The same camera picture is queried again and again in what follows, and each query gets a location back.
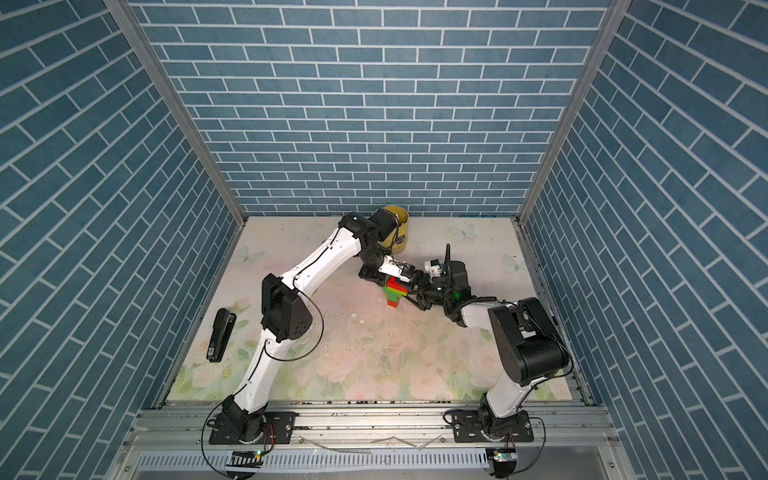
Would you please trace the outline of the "red long lego brick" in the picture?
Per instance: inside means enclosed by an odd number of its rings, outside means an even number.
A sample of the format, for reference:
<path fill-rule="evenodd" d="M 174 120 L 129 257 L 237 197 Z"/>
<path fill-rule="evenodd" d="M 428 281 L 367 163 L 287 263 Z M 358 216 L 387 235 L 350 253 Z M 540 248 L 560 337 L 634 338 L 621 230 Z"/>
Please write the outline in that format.
<path fill-rule="evenodd" d="M 400 284 L 399 281 L 395 277 L 391 277 L 391 278 L 392 278 L 392 283 L 393 283 L 392 287 L 404 290 L 406 292 L 406 294 L 407 294 L 407 288 L 404 285 Z"/>

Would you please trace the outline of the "lime lego brick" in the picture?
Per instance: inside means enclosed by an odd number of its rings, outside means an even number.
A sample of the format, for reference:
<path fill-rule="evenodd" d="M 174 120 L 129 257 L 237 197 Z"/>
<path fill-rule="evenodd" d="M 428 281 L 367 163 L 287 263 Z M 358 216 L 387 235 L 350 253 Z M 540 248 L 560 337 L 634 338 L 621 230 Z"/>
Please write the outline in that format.
<path fill-rule="evenodd" d="M 389 286 L 385 286 L 384 291 L 387 295 L 387 299 L 389 302 L 398 302 L 403 296 L 406 295 L 406 292 L 404 290 L 389 287 Z"/>

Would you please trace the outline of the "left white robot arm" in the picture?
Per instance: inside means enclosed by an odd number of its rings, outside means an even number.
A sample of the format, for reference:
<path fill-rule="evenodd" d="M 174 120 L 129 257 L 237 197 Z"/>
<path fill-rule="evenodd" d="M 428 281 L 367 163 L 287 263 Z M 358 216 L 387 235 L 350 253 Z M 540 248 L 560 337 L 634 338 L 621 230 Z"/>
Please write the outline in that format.
<path fill-rule="evenodd" d="M 362 262 L 359 276 L 379 286 L 391 278 L 409 283 L 416 268 L 396 262 L 393 248 L 402 236 L 407 213 L 379 209 L 365 217 L 344 215 L 334 233 L 292 269 L 262 280 L 262 333 L 246 373 L 236 391 L 221 402 L 221 412 L 206 422 L 212 434 L 229 443 L 252 444 L 267 436 L 264 412 L 282 363 L 282 355 L 308 333 L 314 303 L 311 294 L 348 260 Z"/>

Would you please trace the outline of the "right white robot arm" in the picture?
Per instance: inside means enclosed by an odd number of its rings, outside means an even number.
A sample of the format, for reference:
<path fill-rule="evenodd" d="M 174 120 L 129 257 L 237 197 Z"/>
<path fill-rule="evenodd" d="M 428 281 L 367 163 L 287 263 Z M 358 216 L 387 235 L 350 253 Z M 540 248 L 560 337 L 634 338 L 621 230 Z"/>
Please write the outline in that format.
<path fill-rule="evenodd" d="M 536 297 L 515 302 L 471 292 L 465 265 L 448 260 L 428 272 L 417 270 L 406 282 L 406 298 L 418 309 L 433 306 L 463 328 L 487 330 L 503 373 L 481 397 L 478 421 L 490 439 L 509 437 L 523 425 L 522 405 L 538 386 L 573 366 L 561 335 Z"/>

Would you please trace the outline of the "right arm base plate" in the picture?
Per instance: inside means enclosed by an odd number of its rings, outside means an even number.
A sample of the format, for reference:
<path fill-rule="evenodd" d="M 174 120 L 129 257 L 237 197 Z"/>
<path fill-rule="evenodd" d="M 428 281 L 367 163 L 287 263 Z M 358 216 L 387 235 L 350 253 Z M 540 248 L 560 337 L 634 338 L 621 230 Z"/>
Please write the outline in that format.
<path fill-rule="evenodd" d="M 450 409 L 442 417 L 451 427 L 457 443 L 528 443 L 534 440 L 531 421 L 525 410 L 506 418 L 498 418 L 489 407 L 480 407 L 478 410 Z"/>

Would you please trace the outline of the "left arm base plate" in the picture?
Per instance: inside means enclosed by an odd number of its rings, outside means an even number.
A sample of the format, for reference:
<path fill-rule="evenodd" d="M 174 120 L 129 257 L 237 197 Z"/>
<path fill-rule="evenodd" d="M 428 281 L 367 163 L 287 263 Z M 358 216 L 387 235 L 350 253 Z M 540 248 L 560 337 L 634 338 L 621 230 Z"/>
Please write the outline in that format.
<path fill-rule="evenodd" d="M 212 445 L 273 445 L 289 444 L 297 414 L 293 412 L 256 413 L 242 427 L 233 426 L 223 413 L 209 419 L 211 428 L 209 443 Z"/>

